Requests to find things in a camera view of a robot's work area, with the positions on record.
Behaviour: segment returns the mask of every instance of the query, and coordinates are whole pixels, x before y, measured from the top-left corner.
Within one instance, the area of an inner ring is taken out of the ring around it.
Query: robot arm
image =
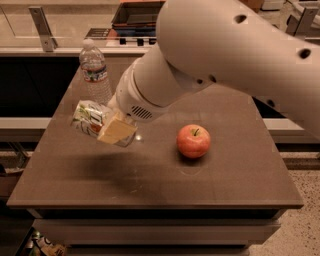
[[[137,121],[219,83],[256,97],[320,139],[320,48],[236,0],[167,0],[157,41],[123,75],[119,108]]]

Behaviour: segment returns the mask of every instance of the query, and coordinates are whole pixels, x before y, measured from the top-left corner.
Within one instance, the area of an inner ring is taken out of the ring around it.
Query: apple stem
[[[198,131],[199,131],[199,128],[194,132],[193,136],[197,136]]]

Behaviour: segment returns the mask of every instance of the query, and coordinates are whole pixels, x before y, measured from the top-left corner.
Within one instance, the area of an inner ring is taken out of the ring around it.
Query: metal bracket
[[[318,7],[304,8],[300,20],[298,20],[294,16],[290,15],[290,17],[287,21],[288,26],[287,26],[286,33],[289,35],[298,37],[302,40],[307,40],[307,37],[310,34],[310,31],[312,31],[311,26],[312,26],[312,23],[313,23],[315,16],[318,13],[318,10],[319,10]]]
[[[41,6],[30,6],[29,11],[31,13],[33,22],[38,30],[42,49],[45,52],[53,52],[57,48],[58,44],[53,37],[46,16]]]

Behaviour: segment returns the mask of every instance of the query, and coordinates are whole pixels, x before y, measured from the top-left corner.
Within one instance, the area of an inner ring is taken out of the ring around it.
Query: bottle label
[[[107,78],[107,66],[104,65],[99,69],[86,69],[81,68],[83,72],[84,80],[90,83],[101,82]]]

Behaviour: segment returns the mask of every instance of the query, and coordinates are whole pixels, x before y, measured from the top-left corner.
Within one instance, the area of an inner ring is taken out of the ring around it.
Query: black screw hole
[[[238,24],[244,22],[247,19],[246,15],[240,14],[236,17],[234,17],[234,21],[237,22]]]
[[[310,56],[311,54],[311,50],[309,49],[302,49],[300,52],[299,52],[299,56],[301,59],[306,59]]]
[[[209,80],[216,83],[217,79],[213,75],[209,75]]]
[[[273,100],[267,100],[267,104],[270,106],[270,107],[272,107],[272,108],[274,108],[276,105],[274,104],[274,102],[273,102]]]

